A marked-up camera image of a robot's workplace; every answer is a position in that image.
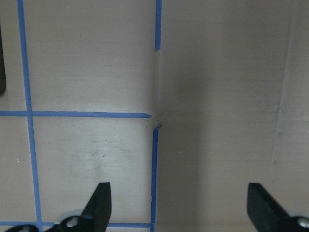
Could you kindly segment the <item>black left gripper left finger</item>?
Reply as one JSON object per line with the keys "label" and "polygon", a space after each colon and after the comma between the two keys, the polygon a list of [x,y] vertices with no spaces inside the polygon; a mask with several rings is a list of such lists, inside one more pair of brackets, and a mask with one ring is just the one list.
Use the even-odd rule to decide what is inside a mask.
{"label": "black left gripper left finger", "polygon": [[79,216],[70,216],[55,224],[49,232],[104,232],[112,213],[109,182],[99,183]]}

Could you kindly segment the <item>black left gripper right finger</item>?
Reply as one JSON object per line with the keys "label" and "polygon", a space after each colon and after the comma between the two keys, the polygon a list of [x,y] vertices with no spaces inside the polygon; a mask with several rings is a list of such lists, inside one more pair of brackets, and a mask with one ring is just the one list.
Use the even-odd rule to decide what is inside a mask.
{"label": "black left gripper right finger", "polygon": [[291,216],[260,184],[249,183],[247,214],[258,232],[307,232],[309,218]]}

